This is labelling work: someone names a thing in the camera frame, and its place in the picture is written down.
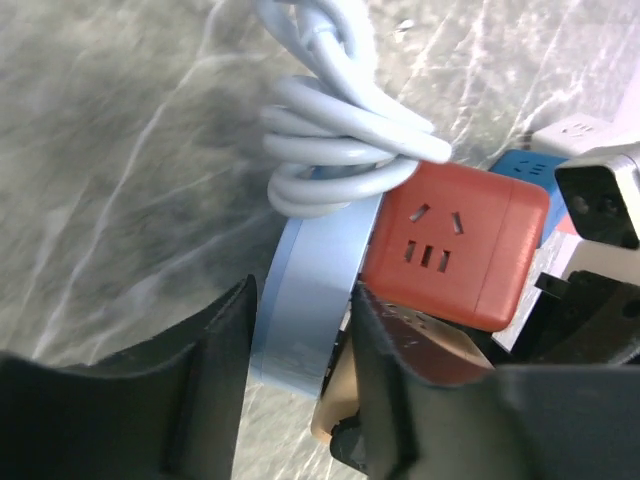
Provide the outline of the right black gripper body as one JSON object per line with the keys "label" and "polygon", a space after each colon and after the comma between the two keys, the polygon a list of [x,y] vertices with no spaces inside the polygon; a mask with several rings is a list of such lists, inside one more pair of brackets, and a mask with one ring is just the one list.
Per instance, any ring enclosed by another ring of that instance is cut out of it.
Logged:
{"label": "right black gripper body", "polygon": [[562,280],[543,273],[540,295],[512,358],[537,364],[637,364],[639,287],[580,270]]}

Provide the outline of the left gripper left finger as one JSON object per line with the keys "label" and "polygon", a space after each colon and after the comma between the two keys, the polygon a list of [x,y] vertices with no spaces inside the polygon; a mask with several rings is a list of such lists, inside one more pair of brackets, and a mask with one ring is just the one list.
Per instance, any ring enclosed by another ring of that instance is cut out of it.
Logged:
{"label": "left gripper left finger", "polygon": [[146,341],[92,364],[1,355],[5,479],[227,479],[257,303],[248,277]]}

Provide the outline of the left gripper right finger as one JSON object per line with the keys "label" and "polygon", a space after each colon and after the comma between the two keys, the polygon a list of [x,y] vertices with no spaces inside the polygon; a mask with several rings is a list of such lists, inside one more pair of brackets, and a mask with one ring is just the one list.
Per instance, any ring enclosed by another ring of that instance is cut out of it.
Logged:
{"label": "left gripper right finger", "polygon": [[371,479],[635,479],[635,366],[486,368],[352,298],[359,408],[331,455]]}

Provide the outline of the brown wooden cube adapter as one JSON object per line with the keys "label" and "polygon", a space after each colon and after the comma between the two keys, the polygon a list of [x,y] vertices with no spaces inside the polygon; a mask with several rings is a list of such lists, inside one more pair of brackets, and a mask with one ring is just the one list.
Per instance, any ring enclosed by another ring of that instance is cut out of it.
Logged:
{"label": "brown wooden cube adapter", "polygon": [[501,331],[514,317],[549,203],[535,184],[423,163],[386,194],[361,278],[392,304]]}

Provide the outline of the blue cube plug adapter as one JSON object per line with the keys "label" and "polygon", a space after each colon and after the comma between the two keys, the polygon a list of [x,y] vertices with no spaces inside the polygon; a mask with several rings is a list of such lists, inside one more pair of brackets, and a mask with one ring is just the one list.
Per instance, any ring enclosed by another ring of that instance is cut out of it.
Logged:
{"label": "blue cube plug adapter", "polygon": [[550,197],[549,211],[539,245],[542,246],[567,215],[567,208],[555,178],[555,168],[566,158],[528,150],[507,150],[490,171],[544,188]]}

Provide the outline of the light blue round adapter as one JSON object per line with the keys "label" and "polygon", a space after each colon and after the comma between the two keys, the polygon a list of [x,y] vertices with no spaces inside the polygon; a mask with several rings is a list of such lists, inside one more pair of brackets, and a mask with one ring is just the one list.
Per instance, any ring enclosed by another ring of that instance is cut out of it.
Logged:
{"label": "light blue round adapter", "polygon": [[320,394],[381,199],[288,218],[256,317],[250,363],[260,381]]}

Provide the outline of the tan wooden cube adapter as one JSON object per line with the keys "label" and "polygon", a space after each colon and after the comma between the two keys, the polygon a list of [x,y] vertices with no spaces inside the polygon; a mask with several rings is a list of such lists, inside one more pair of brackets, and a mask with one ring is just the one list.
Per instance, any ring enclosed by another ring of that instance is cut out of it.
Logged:
{"label": "tan wooden cube adapter", "polygon": [[[409,327],[436,345],[438,354],[454,356],[464,366],[492,369],[493,366],[471,337],[462,330],[424,313],[387,304]],[[342,332],[327,371],[322,393],[317,400],[311,421],[311,433],[329,443],[333,429],[342,420],[356,414],[359,408],[355,357],[351,328]]]}

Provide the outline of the white cube plug adapter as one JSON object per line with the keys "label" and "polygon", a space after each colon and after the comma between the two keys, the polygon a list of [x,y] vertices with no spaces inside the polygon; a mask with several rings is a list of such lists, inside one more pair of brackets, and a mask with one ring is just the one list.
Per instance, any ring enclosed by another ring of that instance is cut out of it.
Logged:
{"label": "white cube plug adapter", "polygon": [[633,144],[639,127],[612,124],[585,114],[556,121],[531,135],[530,149],[537,153],[572,158],[598,147]]}

